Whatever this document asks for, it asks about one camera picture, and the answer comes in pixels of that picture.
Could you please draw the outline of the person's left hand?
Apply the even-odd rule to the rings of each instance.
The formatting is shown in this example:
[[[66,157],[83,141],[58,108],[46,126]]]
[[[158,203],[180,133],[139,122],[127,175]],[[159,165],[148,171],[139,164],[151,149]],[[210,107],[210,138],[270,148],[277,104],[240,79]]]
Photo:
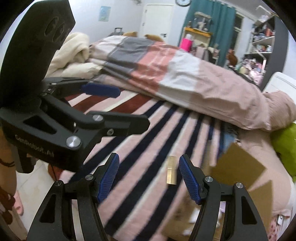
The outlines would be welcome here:
[[[16,192],[16,155],[13,154],[13,148],[1,128],[1,188],[11,196]]]

